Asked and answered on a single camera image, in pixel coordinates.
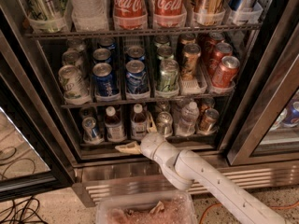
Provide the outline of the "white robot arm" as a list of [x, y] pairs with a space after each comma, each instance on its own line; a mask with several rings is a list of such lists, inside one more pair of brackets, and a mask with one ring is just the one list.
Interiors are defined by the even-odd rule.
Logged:
[[155, 161], [164, 177], [177, 189], [188, 190], [194, 181], [199, 182], [242, 224], [290, 224], [193, 151], [168, 143], [159, 130], [173, 122], [170, 114], [161, 112], [157, 122], [150, 112], [147, 115], [149, 128], [141, 145], [134, 141], [116, 146], [119, 152], [142, 154]]

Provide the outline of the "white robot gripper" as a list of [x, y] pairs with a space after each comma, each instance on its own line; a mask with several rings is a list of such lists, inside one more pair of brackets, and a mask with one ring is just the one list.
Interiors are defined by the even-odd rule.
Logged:
[[134, 141], [126, 145], [115, 146], [115, 148], [126, 154], [138, 155], [142, 153], [148, 159], [157, 162], [162, 169], [173, 169], [179, 150], [161, 134], [156, 133], [157, 127], [149, 111], [147, 112], [147, 131], [149, 133], [142, 139], [141, 145]]

